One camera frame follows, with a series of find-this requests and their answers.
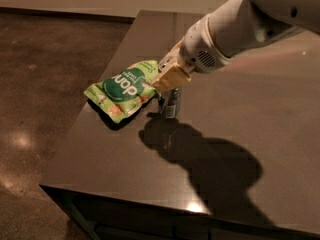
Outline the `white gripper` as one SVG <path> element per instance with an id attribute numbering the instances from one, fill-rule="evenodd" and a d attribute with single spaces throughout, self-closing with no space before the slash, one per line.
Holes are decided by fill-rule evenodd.
<path id="1" fill-rule="evenodd" d="M 183 68 L 184 61 L 196 72 L 209 74 L 231 62 L 213 41 L 209 30 L 209 15 L 205 15 L 192 25 L 182 41 L 177 42 L 159 61 L 159 74 L 151 86 L 163 93 L 180 88 L 191 81 L 191 76 Z"/>

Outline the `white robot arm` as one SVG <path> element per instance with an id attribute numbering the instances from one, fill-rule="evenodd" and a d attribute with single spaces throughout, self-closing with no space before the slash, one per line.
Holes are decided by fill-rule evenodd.
<path id="1" fill-rule="evenodd" d="M 211 73 L 302 30 L 320 33 L 320 0 L 228 0 L 188 29 L 160 60 L 151 85 L 159 92 L 179 88 L 193 72 Z"/>

